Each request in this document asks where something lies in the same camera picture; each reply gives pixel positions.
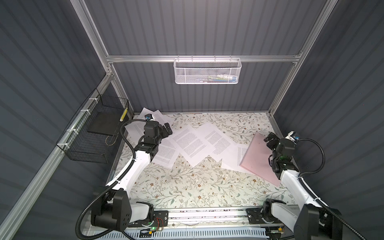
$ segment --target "gray wall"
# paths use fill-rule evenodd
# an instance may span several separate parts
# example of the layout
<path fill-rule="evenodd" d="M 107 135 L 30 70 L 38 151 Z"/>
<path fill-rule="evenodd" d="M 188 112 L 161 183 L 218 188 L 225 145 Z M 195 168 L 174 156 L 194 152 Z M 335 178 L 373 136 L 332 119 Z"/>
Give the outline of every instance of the gray wall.
<path fill-rule="evenodd" d="M 0 222 L 104 75 L 69 1 L 0 1 Z M 58 227 L 74 235 L 106 173 L 63 159 L 15 239 L 44 239 L 33 233 Z"/>
<path fill-rule="evenodd" d="M 275 114 L 283 134 L 318 141 L 312 189 L 367 239 L 384 227 L 384 2 L 340 0 Z M 320 153 L 299 143 L 300 169 Z"/>
<path fill-rule="evenodd" d="M 86 0 L 110 55 L 293 55 L 324 2 Z M 136 112 L 268 110 L 289 66 L 243 63 L 238 84 L 180 86 L 171 64 L 115 64 Z"/>

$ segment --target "white mesh basket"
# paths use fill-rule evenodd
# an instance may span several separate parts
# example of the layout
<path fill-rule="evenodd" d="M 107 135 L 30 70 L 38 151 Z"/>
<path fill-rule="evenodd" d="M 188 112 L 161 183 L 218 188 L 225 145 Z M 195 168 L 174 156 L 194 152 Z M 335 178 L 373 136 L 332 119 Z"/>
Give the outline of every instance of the white mesh basket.
<path fill-rule="evenodd" d="M 236 84 L 240 76 L 239 58 L 175 58 L 177 84 Z"/>

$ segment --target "metal mesh basket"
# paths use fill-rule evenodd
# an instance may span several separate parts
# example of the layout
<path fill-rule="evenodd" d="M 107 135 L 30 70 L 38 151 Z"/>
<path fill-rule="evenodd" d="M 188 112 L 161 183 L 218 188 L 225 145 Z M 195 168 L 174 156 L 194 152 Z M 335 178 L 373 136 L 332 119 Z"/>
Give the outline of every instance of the metal mesh basket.
<path fill-rule="evenodd" d="M 236 84 L 240 76 L 239 58 L 175 58 L 177 84 Z"/>
<path fill-rule="evenodd" d="M 128 107 L 128 99 L 99 95 L 87 110 L 82 110 L 83 115 L 78 124 L 66 131 L 71 131 L 65 143 L 57 143 L 71 160 L 85 162 L 108 163 L 114 160 L 114 152 L 117 152 L 121 137 L 119 129 L 122 122 L 118 122 L 112 136 L 89 132 L 93 120 L 98 113 L 122 115 Z"/>

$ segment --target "floral tablecloth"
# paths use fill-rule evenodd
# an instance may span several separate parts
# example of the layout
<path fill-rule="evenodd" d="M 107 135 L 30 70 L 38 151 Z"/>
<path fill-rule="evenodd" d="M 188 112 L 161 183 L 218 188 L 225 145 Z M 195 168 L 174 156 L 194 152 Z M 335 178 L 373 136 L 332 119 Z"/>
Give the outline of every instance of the floral tablecloth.
<path fill-rule="evenodd" d="M 168 116 L 175 119 L 171 126 L 175 130 L 186 125 L 198 128 L 210 122 L 235 142 L 243 144 L 249 144 L 256 132 L 266 136 L 273 131 L 266 113 Z M 131 155 L 129 147 L 125 145 L 116 173 L 120 172 Z M 139 176 L 129 196 L 132 202 L 149 202 L 157 209 L 253 206 L 262 205 L 266 198 L 295 204 L 291 193 L 282 185 L 274 186 L 256 175 L 222 169 L 221 161 L 216 162 L 210 156 L 194 168 L 182 155 L 178 156 L 172 169 L 151 163 Z"/>

